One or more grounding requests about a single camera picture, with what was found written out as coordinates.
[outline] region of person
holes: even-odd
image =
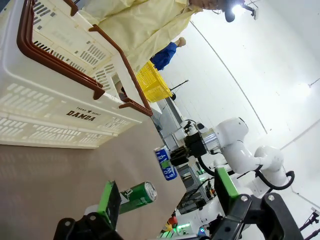
[[[225,0],[86,0],[80,11],[123,50],[134,72],[165,48],[203,9]]]
[[[154,67],[158,70],[163,70],[165,66],[170,63],[170,60],[175,55],[177,48],[181,48],[187,44],[184,37],[180,37],[175,42],[170,42],[168,46],[156,53],[150,61],[154,64]]]

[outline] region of green can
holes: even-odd
[[[153,203],[157,199],[157,191],[151,182],[145,181],[120,192],[120,197],[120,214],[123,214]]]

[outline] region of yellow plastic basket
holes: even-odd
[[[153,63],[148,61],[136,76],[142,91],[149,102],[172,97],[172,93]]]

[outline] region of yellow gown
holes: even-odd
[[[188,0],[91,0],[80,13],[119,45],[137,73],[201,11]]]

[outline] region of blue can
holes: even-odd
[[[154,150],[156,157],[158,158],[161,170],[167,181],[175,179],[178,176],[176,168],[170,162],[170,154],[167,146],[157,147]]]

